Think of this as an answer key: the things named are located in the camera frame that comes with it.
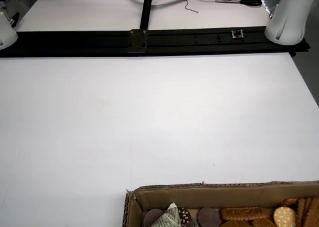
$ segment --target chocolate cookie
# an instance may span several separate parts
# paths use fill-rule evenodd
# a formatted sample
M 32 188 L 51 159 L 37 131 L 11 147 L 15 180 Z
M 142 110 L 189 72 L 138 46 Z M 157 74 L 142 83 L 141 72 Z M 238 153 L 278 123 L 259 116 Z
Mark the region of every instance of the chocolate cookie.
M 227 208 L 221 210 L 222 218 L 226 221 L 252 221 L 269 217 L 269 209 L 251 208 Z
M 252 221 L 253 227 L 276 227 L 276 225 L 268 219 L 260 219 Z
M 202 208 L 197 218 L 201 227 L 219 227 L 221 225 L 219 212 L 209 207 Z
M 157 221 L 163 214 L 164 212 L 159 209 L 153 209 L 148 211 L 144 216 L 143 226 L 151 227 L 152 224 L 154 224 L 155 221 Z
M 190 213 L 185 208 L 178 208 L 178 214 L 180 218 L 180 223 L 182 227 L 186 227 L 188 223 L 191 221 Z
M 220 227 L 251 227 L 251 225 L 246 221 L 227 221 Z

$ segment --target white surface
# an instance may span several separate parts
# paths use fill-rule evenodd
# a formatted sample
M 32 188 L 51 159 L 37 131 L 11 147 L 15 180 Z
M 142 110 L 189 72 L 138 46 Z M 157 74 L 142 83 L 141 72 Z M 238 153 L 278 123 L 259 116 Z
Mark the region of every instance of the white surface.
M 212 0 L 155 0 L 149 29 L 263 26 L 263 7 L 215 3 Z M 143 0 L 38 0 L 19 31 L 130 30 L 139 28 Z
M 319 179 L 288 54 L 0 60 L 0 226 L 120 226 L 125 189 Z

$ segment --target black bracket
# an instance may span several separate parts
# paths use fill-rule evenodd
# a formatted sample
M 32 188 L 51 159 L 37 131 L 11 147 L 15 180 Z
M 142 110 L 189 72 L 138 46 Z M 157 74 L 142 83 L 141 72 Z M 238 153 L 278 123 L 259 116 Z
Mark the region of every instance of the black bracket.
M 133 29 L 130 31 L 128 53 L 145 53 L 149 31 L 147 29 Z

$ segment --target cardboard tray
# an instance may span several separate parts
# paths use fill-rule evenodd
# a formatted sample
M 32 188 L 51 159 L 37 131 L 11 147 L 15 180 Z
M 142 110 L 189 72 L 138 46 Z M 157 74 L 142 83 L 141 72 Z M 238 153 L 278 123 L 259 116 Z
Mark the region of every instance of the cardboard tray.
M 319 181 L 145 186 L 127 193 L 123 227 L 142 227 L 147 211 L 165 210 L 172 202 L 187 208 L 194 217 L 203 207 L 274 208 L 285 199 L 297 197 L 319 197 Z

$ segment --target round cookie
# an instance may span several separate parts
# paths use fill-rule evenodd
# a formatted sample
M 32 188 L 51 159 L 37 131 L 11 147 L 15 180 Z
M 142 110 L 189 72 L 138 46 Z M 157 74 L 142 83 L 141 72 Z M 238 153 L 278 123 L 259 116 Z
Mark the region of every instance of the round cookie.
M 222 222 L 219 212 L 209 207 L 202 208 L 197 218 L 201 227 L 219 227 Z
M 144 227 L 151 227 L 162 215 L 164 212 L 160 209 L 153 209 L 148 211 L 143 219 Z
M 178 208 L 178 214 L 180 218 L 180 223 L 182 227 L 186 227 L 188 223 L 191 221 L 190 213 L 185 208 Z
M 277 208 L 274 212 L 277 227 L 296 227 L 296 213 L 288 207 Z

